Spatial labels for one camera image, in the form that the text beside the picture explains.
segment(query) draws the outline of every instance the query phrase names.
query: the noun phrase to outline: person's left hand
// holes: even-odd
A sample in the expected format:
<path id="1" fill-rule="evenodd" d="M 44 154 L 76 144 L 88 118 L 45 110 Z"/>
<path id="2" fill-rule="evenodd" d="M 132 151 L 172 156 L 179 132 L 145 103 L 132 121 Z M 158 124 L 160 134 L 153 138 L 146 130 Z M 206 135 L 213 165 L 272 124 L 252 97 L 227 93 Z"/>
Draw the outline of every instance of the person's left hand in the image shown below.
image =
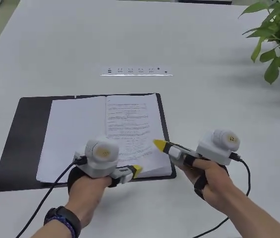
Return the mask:
<path id="1" fill-rule="evenodd" d="M 92 179 L 83 176 L 70 189 L 69 201 L 65 208 L 72 211 L 80 220 L 81 227 L 87 226 L 93 217 L 104 190 L 110 186 L 110 177 Z"/>

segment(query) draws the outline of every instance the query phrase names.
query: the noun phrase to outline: hand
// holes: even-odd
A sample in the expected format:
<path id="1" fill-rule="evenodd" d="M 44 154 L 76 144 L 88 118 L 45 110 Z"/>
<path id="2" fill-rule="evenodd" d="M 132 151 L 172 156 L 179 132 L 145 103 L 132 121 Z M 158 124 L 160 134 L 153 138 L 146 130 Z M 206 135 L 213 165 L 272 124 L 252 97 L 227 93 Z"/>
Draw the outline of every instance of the hand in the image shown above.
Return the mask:
<path id="1" fill-rule="evenodd" d="M 110 186 L 111 182 L 110 177 L 92 179 L 83 176 L 71 187 L 69 201 L 65 208 L 79 218 L 82 228 L 91 222 L 105 188 Z"/>
<path id="2" fill-rule="evenodd" d="M 193 168 L 181 166 L 188 179 L 194 184 L 199 178 L 201 171 L 204 170 L 208 184 L 203 190 L 204 199 L 215 209 L 226 213 L 227 198 L 240 190 L 234 186 L 232 180 L 217 163 L 196 159 Z"/>

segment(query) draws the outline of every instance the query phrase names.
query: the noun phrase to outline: page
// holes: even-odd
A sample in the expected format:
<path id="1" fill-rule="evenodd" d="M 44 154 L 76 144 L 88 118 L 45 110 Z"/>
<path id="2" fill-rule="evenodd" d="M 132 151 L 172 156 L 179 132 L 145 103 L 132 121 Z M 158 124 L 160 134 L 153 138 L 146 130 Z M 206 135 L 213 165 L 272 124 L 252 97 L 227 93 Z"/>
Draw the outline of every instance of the page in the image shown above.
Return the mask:
<path id="1" fill-rule="evenodd" d="M 141 165 L 142 177 L 157 169 L 163 175 L 171 174 L 168 155 L 153 144 L 153 139 L 164 139 L 156 94 L 108 96 L 106 119 L 107 138 L 120 146 L 119 166 Z"/>
<path id="2" fill-rule="evenodd" d="M 36 179 L 54 182 L 89 139 L 105 135 L 106 98 L 52 102 Z M 68 173 L 59 182 L 67 182 Z"/>

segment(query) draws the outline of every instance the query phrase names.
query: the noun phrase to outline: black folder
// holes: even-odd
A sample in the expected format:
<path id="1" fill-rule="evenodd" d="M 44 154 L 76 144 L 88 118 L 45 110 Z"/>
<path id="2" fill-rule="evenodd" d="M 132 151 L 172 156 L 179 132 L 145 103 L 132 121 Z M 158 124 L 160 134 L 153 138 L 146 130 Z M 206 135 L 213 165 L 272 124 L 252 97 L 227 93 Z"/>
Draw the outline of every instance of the black folder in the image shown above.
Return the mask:
<path id="1" fill-rule="evenodd" d="M 149 94 L 152 93 L 128 95 L 142 96 Z M 21 98 L 0 160 L 0 192 L 50 187 L 52 185 L 51 183 L 37 181 L 36 173 L 44 144 L 52 101 L 91 98 L 97 96 L 101 95 Z M 165 140 L 168 141 L 168 130 L 161 96 L 158 93 L 156 96 L 164 137 Z M 171 164 L 171 168 L 172 173 L 170 176 L 136 178 L 133 181 L 173 179 L 176 177 L 176 170 L 173 164 Z M 57 186 L 66 186 L 66 184 L 58 184 Z"/>

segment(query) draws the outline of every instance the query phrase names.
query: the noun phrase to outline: tabletop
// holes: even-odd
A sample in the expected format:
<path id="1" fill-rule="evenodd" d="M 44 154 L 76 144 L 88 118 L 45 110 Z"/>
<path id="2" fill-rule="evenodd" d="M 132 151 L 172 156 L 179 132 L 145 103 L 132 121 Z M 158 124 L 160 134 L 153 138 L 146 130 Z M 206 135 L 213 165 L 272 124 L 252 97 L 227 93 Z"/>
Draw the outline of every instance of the tabletop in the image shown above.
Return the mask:
<path id="1" fill-rule="evenodd" d="M 241 34 L 264 12 L 245 7 L 114 0 L 23 0 L 0 36 L 0 157 L 18 100 L 32 96 L 161 94 L 170 140 L 196 148 L 205 132 L 234 131 L 252 173 L 251 199 L 280 221 L 280 80 L 250 55 L 256 39 Z M 162 65 L 173 77 L 100 77 L 110 65 Z M 247 173 L 229 173 L 243 191 Z M 14 237 L 46 189 L 0 192 L 0 237 Z M 67 201 L 55 189 L 28 228 Z M 189 238 L 224 218 L 177 178 L 108 189 L 81 237 Z M 231 222 L 207 237 L 238 237 Z"/>

